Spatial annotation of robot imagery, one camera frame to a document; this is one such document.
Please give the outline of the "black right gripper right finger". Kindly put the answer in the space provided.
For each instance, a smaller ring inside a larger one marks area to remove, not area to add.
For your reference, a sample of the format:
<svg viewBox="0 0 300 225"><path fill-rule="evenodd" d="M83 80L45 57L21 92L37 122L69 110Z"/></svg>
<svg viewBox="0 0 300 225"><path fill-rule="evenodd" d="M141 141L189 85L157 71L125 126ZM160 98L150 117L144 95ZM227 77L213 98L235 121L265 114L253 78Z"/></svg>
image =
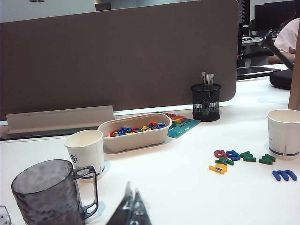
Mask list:
<svg viewBox="0 0 300 225"><path fill-rule="evenodd" d="M130 217L131 225L151 225L149 215L147 213L145 204L142 200L138 189L135 189L135 198Z"/></svg>

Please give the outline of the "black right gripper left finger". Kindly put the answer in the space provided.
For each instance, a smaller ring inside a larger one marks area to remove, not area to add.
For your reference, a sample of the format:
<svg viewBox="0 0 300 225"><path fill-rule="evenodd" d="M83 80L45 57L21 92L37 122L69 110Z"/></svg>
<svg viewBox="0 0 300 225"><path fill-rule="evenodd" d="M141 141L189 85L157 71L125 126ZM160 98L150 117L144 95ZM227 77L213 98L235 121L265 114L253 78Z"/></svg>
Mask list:
<svg viewBox="0 0 300 225"><path fill-rule="evenodd" d="M114 211L113 215L106 223L107 225L126 225L128 217L132 208L133 203L133 192L131 189L131 182L128 181L124 196L119 203L117 209Z"/></svg>

